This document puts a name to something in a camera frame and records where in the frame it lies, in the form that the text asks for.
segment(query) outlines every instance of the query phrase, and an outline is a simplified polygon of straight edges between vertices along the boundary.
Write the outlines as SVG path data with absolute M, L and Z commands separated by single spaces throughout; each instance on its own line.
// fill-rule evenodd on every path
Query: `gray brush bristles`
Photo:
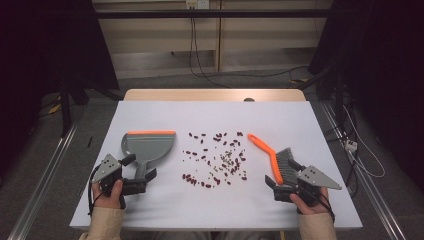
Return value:
M 277 164 L 283 177 L 283 184 L 293 186 L 297 184 L 297 172 L 289 166 L 289 159 L 293 160 L 289 147 L 277 153 Z

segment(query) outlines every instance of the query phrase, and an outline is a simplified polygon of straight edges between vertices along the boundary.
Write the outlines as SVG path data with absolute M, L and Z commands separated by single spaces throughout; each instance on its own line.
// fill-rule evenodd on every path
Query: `black horizontal bar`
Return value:
M 352 10 L 292 9 L 292 10 L 145 10 L 92 12 L 51 11 L 43 15 L 97 19 L 131 18 L 327 18 L 346 17 Z

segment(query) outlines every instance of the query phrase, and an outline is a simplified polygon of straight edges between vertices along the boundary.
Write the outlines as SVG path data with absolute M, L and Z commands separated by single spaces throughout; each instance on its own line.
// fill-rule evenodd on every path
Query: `human hand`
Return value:
M 97 199 L 94 203 L 94 206 L 120 209 L 121 203 L 119 202 L 119 196 L 122 192 L 122 185 L 122 180 L 117 180 L 115 184 L 113 184 L 112 193 L 110 194 L 110 197 L 108 197 L 102 194 L 102 190 L 100 189 L 100 183 L 93 183 L 91 187 L 91 190 L 93 191 L 93 199 Z
M 322 194 L 320 200 L 329 206 L 330 203 L 328 202 L 327 188 L 322 187 L 320 190 Z M 328 209 L 325 208 L 322 204 L 317 204 L 313 207 L 309 207 L 297 194 L 290 194 L 290 199 L 304 215 L 329 212 Z

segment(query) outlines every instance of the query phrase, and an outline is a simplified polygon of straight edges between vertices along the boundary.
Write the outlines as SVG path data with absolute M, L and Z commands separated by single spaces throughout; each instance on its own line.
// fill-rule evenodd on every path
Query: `beige sleeve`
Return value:
M 300 215 L 299 228 L 302 240 L 335 240 L 336 230 L 328 213 Z
M 83 233 L 80 240 L 120 240 L 124 210 L 95 207 L 91 216 L 88 233 Z

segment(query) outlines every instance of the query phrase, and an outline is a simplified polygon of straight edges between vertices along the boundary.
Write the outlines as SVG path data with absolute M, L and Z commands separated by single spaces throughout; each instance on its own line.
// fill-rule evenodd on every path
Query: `person's arm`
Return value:
M 328 203 L 326 200 L 328 199 L 328 190 L 321 188 L 321 193 L 323 195 L 321 201 Z M 290 199 L 303 214 L 299 216 L 299 228 L 302 240 L 337 239 L 333 219 L 324 206 L 317 204 L 314 207 L 309 207 L 296 194 L 291 194 Z
M 106 197 L 100 190 L 100 184 L 92 186 L 94 210 L 91 215 L 91 224 L 87 233 L 83 233 L 80 240 L 119 240 L 124 210 L 121 209 L 119 195 L 122 191 L 122 181 L 115 182 L 110 197 Z

